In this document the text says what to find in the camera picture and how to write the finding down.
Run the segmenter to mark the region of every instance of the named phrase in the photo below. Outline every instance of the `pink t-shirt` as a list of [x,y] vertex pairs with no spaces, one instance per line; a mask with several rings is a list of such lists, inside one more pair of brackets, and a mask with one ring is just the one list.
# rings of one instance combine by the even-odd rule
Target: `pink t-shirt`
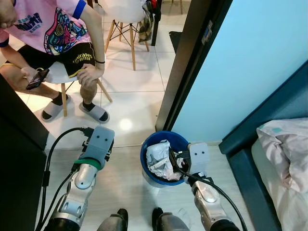
[[91,42],[85,23],[79,19],[85,5],[83,0],[16,0],[17,21],[0,29],[0,47],[8,45],[9,34],[52,55]]

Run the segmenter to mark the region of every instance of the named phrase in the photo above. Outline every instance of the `hand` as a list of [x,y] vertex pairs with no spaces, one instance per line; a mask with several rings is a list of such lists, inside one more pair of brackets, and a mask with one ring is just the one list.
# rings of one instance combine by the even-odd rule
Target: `hand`
[[83,64],[82,71],[77,73],[77,79],[81,86],[88,88],[92,81],[100,78],[104,74],[104,70],[98,69],[92,64]]
[[0,28],[6,29],[13,26],[17,16],[11,0],[1,0],[0,3]]
[[24,67],[21,69],[21,73],[27,78],[28,82],[31,82],[37,72],[38,71],[32,67]]

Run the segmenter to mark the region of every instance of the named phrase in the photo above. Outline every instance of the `black cable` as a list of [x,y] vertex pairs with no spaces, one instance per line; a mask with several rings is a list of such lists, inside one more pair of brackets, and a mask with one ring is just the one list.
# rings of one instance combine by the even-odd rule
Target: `black cable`
[[71,128],[65,132],[63,132],[56,140],[55,142],[53,143],[50,151],[49,151],[49,154],[48,154],[48,157],[47,157],[47,163],[46,163],[46,168],[45,168],[45,172],[44,172],[44,180],[43,180],[43,193],[42,193],[42,206],[41,206],[41,211],[40,211],[40,215],[39,215],[39,221],[38,221],[38,224],[37,224],[37,227],[35,229],[35,231],[40,231],[42,226],[43,226],[43,217],[44,217],[44,213],[45,213],[45,203],[46,203],[46,190],[47,190],[47,186],[48,186],[48,182],[49,182],[49,175],[50,175],[50,172],[49,172],[49,167],[50,167],[50,161],[51,161],[51,156],[52,156],[52,153],[53,153],[53,150],[55,148],[55,146],[57,145],[57,143],[60,141],[60,139],[65,136],[67,133],[70,133],[72,131],[84,131],[85,129],[84,128]]
[[51,161],[51,156],[52,156],[52,153],[53,153],[53,150],[55,148],[55,146],[57,145],[57,143],[59,142],[59,140],[65,136],[67,133],[70,133],[72,131],[84,131],[84,128],[71,128],[65,132],[63,132],[56,140],[55,142],[53,143],[50,151],[49,151],[49,154],[48,154],[48,158],[47,158],[47,164],[46,164],[46,170],[45,171],[49,171],[49,166],[50,166],[50,161]]
[[53,206],[55,200],[57,199],[57,196],[58,196],[58,193],[59,193],[60,189],[61,189],[62,186],[65,184],[65,182],[67,182],[67,180],[72,176],[72,174],[73,174],[74,172],[75,172],[75,171],[71,171],[71,172],[67,175],[67,177],[62,181],[62,183],[60,184],[60,186],[58,187],[58,189],[57,189],[55,195],[53,196],[52,202],[51,202],[51,204],[50,204],[50,206],[49,206],[49,208],[48,208],[48,210],[47,210],[47,213],[46,213],[46,215],[45,215],[45,217],[44,217],[44,220],[42,221],[41,228],[43,227],[44,223],[46,222],[46,219],[47,219],[47,217],[48,217],[48,215],[49,215],[49,213],[50,213],[50,211],[51,211],[51,209],[52,209],[52,206]]
[[196,176],[193,176],[187,172],[184,172],[183,170],[181,170],[180,168],[178,168],[178,170],[184,174],[185,176],[187,177],[190,177],[190,178],[193,178],[194,180],[197,180],[197,181],[201,181],[203,182],[204,184],[208,184],[210,186],[212,186],[214,189],[217,190],[217,192],[219,192],[219,194],[221,194],[223,197],[225,197],[227,199],[227,201],[232,205],[233,209],[235,210],[237,216],[239,217],[240,221],[241,221],[241,225],[242,225],[242,228],[243,228],[243,231],[247,231],[247,227],[246,227],[246,224],[244,222],[244,219],[240,213],[240,211],[238,210],[238,208],[236,207],[236,205],[234,204],[234,202],[228,197],[228,195],[226,195],[226,193],[220,188],[218,187],[217,185],[213,184],[212,182],[209,182],[207,180],[204,180],[202,179],[201,177],[196,177]]
[[43,221],[43,217],[44,217],[44,212],[42,211],[45,211],[45,204],[46,204],[46,187],[43,187],[43,193],[42,193],[42,205],[41,205],[41,213],[39,215],[39,221],[38,221],[38,225],[37,225],[37,228],[35,229],[36,231],[38,231],[38,227],[40,226],[40,224],[42,223]]

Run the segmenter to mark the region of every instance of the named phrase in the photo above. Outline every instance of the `chair seat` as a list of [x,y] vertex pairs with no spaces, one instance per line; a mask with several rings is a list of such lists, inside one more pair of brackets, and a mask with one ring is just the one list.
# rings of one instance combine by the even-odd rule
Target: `chair seat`
[[69,78],[62,63],[55,62],[50,68],[46,77],[46,82],[60,84],[77,80],[77,77]]

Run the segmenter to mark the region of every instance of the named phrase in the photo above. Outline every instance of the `chair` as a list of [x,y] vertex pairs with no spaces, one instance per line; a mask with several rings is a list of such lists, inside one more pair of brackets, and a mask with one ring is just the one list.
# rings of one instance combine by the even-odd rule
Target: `chair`
[[[108,49],[108,45],[110,40],[119,36],[119,40],[121,41],[123,34],[129,30],[130,34],[130,43],[125,38],[125,40],[131,46],[131,56],[132,56],[132,63],[133,63],[133,70],[136,70],[136,62],[135,62],[135,48],[134,48],[134,35],[133,32],[138,32],[138,24],[141,25],[141,21],[144,19],[143,9],[140,0],[99,0],[100,4],[102,5],[104,11],[113,18],[111,23],[108,38],[105,44],[105,53]],[[128,24],[129,29],[123,32],[124,24]],[[120,34],[113,38],[112,35],[114,31],[118,29]],[[150,51],[149,45],[145,42],[145,46],[147,51]]]
[[[53,83],[53,84],[61,84],[61,93],[62,93],[62,101],[63,101],[63,115],[64,117],[67,116],[67,107],[66,107],[66,96],[65,96],[65,83],[68,82],[73,82],[77,80],[77,77],[69,78],[65,67],[62,63],[55,62],[50,68],[49,68],[49,73],[45,79],[46,82],[48,83]],[[108,98],[109,102],[112,103],[112,99],[110,98],[108,92],[104,88],[102,82],[98,79],[97,84],[101,87],[103,90],[104,94]]]

